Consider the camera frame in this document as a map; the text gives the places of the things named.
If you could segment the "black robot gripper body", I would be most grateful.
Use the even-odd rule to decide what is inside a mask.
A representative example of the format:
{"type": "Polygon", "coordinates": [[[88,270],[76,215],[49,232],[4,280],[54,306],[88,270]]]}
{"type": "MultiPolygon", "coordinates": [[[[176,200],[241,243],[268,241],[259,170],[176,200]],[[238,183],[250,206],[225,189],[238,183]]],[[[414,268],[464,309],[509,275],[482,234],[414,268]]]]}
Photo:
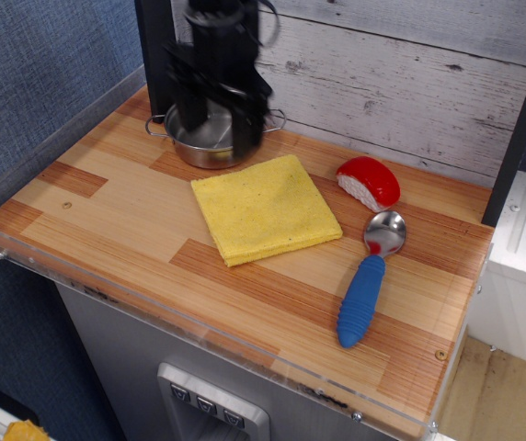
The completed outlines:
{"type": "Polygon", "coordinates": [[[167,47],[173,99],[178,85],[203,88],[224,107],[267,103],[272,89],[255,67],[259,49],[258,13],[186,13],[192,40],[167,47]]]}

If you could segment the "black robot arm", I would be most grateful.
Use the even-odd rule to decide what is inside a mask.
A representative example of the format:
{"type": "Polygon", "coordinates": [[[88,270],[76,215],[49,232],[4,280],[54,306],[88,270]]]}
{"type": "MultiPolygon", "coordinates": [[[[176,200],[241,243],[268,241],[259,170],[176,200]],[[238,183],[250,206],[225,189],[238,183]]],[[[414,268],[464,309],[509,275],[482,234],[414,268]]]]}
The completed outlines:
{"type": "Polygon", "coordinates": [[[222,169],[259,147],[271,86],[255,63],[258,1],[191,1],[185,11],[192,41],[167,45],[173,106],[166,132],[187,163],[222,169]]]}

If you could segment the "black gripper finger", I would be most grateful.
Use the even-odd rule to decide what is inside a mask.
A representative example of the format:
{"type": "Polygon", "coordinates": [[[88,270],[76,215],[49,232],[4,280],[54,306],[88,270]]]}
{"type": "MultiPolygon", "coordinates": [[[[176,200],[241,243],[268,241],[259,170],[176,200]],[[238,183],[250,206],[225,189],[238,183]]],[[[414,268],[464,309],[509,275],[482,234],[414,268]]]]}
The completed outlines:
{"type": "Polygon", "coordinates": [[[192,132],[198,129],[208,118],[207,94],[196,85],[178,85],[175,104],[182,127],[192,132]]]}
{"type": "Polygon", "coordinates": [[[230,112],[233,155],[237,159],[247,159],[261,143],[268,104],[232,105],[230,112]]]}

